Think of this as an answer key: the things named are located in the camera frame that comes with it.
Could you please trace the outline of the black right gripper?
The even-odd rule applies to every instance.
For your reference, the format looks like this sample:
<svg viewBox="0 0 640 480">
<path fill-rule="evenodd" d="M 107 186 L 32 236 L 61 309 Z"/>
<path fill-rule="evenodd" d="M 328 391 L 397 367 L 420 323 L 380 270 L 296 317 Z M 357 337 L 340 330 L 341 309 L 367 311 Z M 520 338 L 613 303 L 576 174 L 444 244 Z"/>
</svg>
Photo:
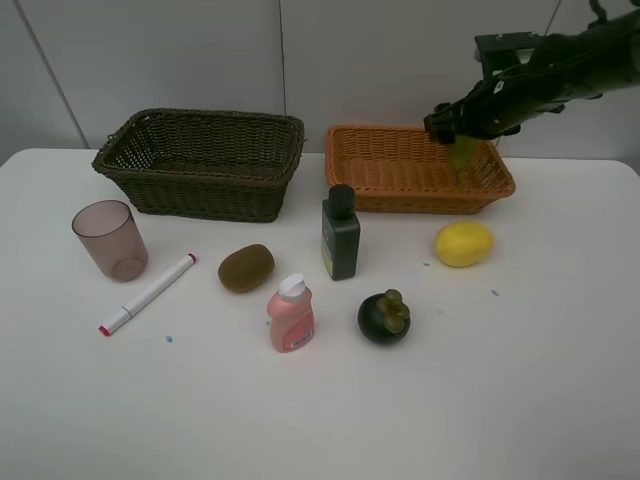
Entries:
<svg viewBox="0 0 640 480">
<path fill-rule="evenodd" d="M 521 65 L 479 81 L 461 100 L 440 103 L 424 118 L 432 142 L 459 137 L 492 140 L 518 133 L 523 123 L 558 114 L 568 102 L 568 74 L 559 64 Z"/>
</svg>

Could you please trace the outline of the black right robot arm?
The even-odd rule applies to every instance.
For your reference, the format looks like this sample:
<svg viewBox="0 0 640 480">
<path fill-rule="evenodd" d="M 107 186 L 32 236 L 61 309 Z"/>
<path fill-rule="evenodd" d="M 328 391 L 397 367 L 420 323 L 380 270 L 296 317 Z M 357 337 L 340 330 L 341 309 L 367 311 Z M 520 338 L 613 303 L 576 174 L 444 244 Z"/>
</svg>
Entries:
<svg viewBox="0 0 640 480">
<path fill-rule="evenodd" d="M 615 19 L 597 1 L 596 20 L 577 35 L 533 32 L 480 35 L 483 78 L 462 99 L 424 118 L 430 139 L 493 140 L 519 133 L 524 122 L 559 114 L 576 99 L 597 99 L 639 84 L 639 11 Z"/>
</svg>

